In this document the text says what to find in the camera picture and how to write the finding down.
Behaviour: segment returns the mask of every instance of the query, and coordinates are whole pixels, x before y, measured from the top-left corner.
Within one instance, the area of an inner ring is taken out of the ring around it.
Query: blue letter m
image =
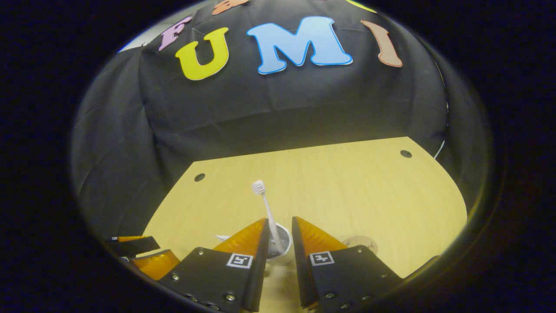
[[[307,48],[312,43],[315,53],[311,62],[317,65],[347,65],[353,62],[350,55],[344,52],[332,24],[334,20],[323,16],[308,16],[301,20],[297,33],[294,35],[274,24],[262,24],[247,31],[247,35],[255,37],[259,44],[262,64],[258,72],[270,74],[286,68],[286,62],[278,58],[279,49],[295,65],[305,62]]]

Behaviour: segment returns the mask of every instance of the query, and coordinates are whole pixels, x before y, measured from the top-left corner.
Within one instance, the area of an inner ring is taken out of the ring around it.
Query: black fabric backdrop
[[[489,160],[480,101],[406,28],[344,0],[258,0],[217,16],[212,6],[194,13],[163,51],[159,36],[115,55],[86,93],[73,128],[72,175],[85,217],[101,237],[141,234],[196,160],[398,136],[431,155],[446,139],[439,161],[468,209],[475,203]],[[272,22],[295,32],[306,16],[332,18],[353,63],[317,66],[307,57],[300,67],[287,61],[284,71],[258,74],[259,49],[247,30]],[[378,60],[362,19],[389,31],[403,67]],[[199,41],[199,63],[209,62],[203,34],[221,27],[230,29],[227,64],[206,79],[188,80],[176,51]]]

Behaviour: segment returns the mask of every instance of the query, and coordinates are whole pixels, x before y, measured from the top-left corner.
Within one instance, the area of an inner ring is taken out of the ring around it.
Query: yellow letter
[[[364,5],[362,5],[361,3],[357,3],[357,2],[352,1],[352,0],[346,0],[346,1],[348,1],[348,2],[351,3],[351,4],[353,4],[353,5],[356,6],[356,7],[362,8],[363,10],[367,10],[367,11],[369,11],[369,12],[376,13],[375,10],[370,9],[370,8],[367,8],[367,7],[365,7]]]
[[[176,57],[180,59],[181,70],[185,77],[190,80],[202,80],[218,73],[228,63],[228,45],[224,37],[227,31],[227,27],[219,28],[203,38],[210,41],[214,54],[214,58],[208,64],[200,65],[197,60],[195,47],[199,44],[198,41],[188,43],[176,52]]]

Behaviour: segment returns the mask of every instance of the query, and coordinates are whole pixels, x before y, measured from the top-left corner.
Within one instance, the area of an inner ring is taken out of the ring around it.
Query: white cup
[[[271,249],[269,248],[269,255],[266,258],[266,262],[273,265],[286,265],[293,261],[295,258],[294,249],[291,248],[291,246],[294,244],[294,239],[292,238],[290,231],[287,230],[286,227],[276,223],[276,228],[278,229],[278,236],[280,236],[284,247],[286,247],[286,251],[284,251],[284,253],[281,255],[271,255]]]

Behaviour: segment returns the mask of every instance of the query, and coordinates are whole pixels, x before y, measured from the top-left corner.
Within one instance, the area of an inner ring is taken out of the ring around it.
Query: round coaster
[[[348,247],[354,247],[359,245],[366,246],[375,255],[379,251],[379,247],[376,245],[376,242],[367,236],[353,236],[342,241],[342,243]]]

